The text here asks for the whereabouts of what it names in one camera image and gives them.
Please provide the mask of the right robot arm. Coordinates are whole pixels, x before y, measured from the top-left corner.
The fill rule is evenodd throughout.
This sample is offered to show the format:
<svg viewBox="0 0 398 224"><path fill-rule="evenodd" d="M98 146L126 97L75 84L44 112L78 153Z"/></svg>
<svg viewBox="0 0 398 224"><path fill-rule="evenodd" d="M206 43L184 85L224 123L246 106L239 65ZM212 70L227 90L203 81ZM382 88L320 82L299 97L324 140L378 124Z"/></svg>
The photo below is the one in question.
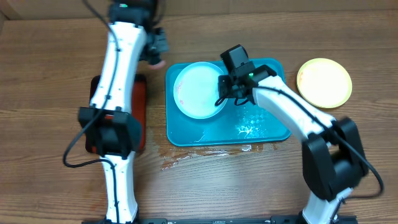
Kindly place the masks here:
<svg viewBox="0 0 398 224"><path fill-rule="evenodd" d="M369 172L356 124L337 121L292 91L267 65L256 67L243 46L220 55L227 75L218 79L220 105L225 99L242 99L275 116L302 144L303 178L310 189L306 207L296 217L272 223L356 223L339 217L338 210Z"/></svg>

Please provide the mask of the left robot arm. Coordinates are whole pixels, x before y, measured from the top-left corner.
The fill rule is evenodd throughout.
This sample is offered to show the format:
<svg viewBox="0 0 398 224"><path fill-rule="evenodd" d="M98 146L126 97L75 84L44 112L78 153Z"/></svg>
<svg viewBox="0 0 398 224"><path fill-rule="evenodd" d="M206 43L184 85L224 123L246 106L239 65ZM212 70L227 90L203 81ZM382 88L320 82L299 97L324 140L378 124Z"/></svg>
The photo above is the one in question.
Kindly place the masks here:
<svg viewBox="0 0 398 224"><path fill-rule="evenodd" d="M84 2L108 30L99 82L90 104L78 113L80 134L86 136L104 170L108 208L102 223L135 223L138 219L133 163L143 125L132 116L132 94L138 63L162 65L160 55L168 50L164 30L158 27L164 4L156 0L112 1L106 20Z"/></svg>

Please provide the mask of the green-rimmed plate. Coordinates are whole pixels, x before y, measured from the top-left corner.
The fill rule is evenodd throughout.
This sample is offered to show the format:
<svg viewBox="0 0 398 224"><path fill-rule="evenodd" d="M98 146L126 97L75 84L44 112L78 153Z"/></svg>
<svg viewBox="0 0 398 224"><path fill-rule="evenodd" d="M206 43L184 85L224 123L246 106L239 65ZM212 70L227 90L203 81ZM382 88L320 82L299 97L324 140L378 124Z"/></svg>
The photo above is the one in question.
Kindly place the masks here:
<svg viewBox="0 0 398 224"><path fill-rule="evenodd" d="M338 62L314 58L300 67L297 88L301 96L312 105L332 109L348 101L353 84L347 70Z"/></svg>

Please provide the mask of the dark grey sponge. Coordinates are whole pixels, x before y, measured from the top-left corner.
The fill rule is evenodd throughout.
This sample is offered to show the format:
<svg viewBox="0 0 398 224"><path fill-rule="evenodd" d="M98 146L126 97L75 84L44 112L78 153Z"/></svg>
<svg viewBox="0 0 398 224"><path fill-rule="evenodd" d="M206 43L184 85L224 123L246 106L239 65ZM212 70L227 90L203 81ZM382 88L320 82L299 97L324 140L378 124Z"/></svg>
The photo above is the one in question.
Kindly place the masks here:
<svg viewBox="0 0 398 224"><path fill-rule="evenodd" d="M161 60L159 63L154 64L154 65L148 65L149 69L151 70L159 70L162 67L164 67L166 62L164 60Z"/></svg>

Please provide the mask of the light blue plate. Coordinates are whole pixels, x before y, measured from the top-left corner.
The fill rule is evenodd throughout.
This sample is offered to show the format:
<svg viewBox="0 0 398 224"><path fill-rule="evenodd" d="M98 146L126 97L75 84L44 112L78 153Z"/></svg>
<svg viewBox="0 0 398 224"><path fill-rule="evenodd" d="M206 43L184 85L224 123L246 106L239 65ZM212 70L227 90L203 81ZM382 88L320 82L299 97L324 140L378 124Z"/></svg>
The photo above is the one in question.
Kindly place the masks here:
<svg viewBox="0 0 398 224"><path fill-rule="evenodd" d="M180 111L193 119L207 119L218 114L225 106L219 100L218 78L224 72L210 62L195 62L185 67L177 76L174 100Z"/></svg>

